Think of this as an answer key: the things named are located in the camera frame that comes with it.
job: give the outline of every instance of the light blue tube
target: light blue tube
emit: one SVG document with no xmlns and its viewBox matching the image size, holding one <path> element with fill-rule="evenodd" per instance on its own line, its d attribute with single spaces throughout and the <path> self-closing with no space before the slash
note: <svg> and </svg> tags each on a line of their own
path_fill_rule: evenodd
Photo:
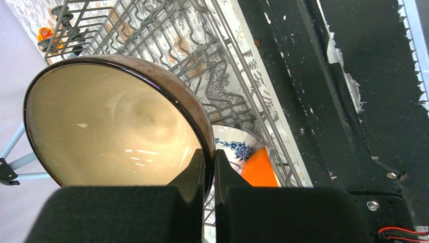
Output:
<svg viewBox="0 0 429 243">
<path fill-rule="evenodd" d="M 9 163 L 9 166 L 12 170 L 17 170 L 24 165 L 27 165 L 37 159 L 36 155 L 34 153 L 29 153 L 25 156 L 22 156 L 21 158 Z"/>
<path fill-rule="evenodd" d="M 9 144 L 6 146 L 6 148 L 0 154 L 0 158 L 6 158 L 11 153 L 12 149 L 15 147 L 16 143 L 22 137 L 23 134 L 24 134 L 24 123 L 21 123 L 21 125 L 19 126 L 19 128 L 15 132 L 15 134 L 13 135 Z"/>
<path fill-rule="evenodd" d="M 50 177 L 51 176 L 47 172 L 27 173 L 27 174 L 19 174 L 15 180 L 20 181 L 20 180 L 32 180 L 32 179 L 44 179 L 44 178 L 50 178 Z"/>
</svg>

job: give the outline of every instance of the gray wire rack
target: gray wire rack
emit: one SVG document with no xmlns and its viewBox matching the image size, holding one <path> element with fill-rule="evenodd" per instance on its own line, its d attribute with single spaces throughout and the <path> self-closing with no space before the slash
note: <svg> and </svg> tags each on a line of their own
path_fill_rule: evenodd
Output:
<svg viewBox="0 0 429 243">
<path fill-rule="evenodd" d="M 162 66 L 196 94 L 213 124 L 247 130 L 264 141 L 281 186 L 302 186 L 216 0 L 117 0 L 113 7 L 106 2 L 111 3 L 65 0 L 52 9 L 58 16 L 55 37 L 40 44 L 48 64 L 81 52 L 134 56 Z M 231 76 L 235 84 L 228 83 Z M 239 91 L 228 91 L 228 85 Z M 208 222 L 213 197 L 214 192 L 205 204 L 209 226 L 215 225 Z"/>
</svg>

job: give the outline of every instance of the blue floral pattern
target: blue floral pattern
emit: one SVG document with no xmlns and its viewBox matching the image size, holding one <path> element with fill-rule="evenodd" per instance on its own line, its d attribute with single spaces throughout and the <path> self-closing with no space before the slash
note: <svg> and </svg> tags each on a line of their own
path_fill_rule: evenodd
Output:
<svg viewBox="0 0 429 243">
<path fill-rule="evenodd" d="M 242 160 L 248 160 L 250 156 L 254 153 L 254 147 L 246 145 L 246 142 L 236 142 L 232 141 L 230 143 L 224 142 L 219 138 L 216 138 L 214 140 L 216 143 L 221 144 L 223 147 L 229 147 L 231 150 L 234 151 L 235 158 L 239 159 L 239 161 Z"/>
</svg>

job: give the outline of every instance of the orange object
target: orange object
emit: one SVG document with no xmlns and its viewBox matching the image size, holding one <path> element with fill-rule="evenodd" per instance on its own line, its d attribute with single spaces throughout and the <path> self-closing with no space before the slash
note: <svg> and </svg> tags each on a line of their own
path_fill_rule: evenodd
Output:
<svg viewBox="0 0 429 243">
<path fill-rule="evenodd" d="M 247 160 L 241 176 L 252 186 L 279 187 L 265 147 Z"/>
<path fill-rule="evenodd" d="M 39 35 L 37 36 L 37 41 L 41 42 L 44 39 L 51 38 L 53 35 L 52 29 L 47 27 L 42 27 L 39 29 Z"/>
</svg>

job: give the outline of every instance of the brown bowl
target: brown bowl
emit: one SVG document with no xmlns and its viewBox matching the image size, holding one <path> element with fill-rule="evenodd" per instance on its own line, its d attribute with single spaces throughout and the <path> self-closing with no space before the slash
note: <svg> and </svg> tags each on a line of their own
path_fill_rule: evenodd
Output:
<svg viewBox="0 0 429 243">
<path fill-rule="evenodd" d="M 142 59 L 85 56 L 57 62 L 31 82 L 24 124 L 40 163 L 61 186 L 166 185 L 196 149 L 214 174 L 215 140 L 197 97 Z"/>
</svg>

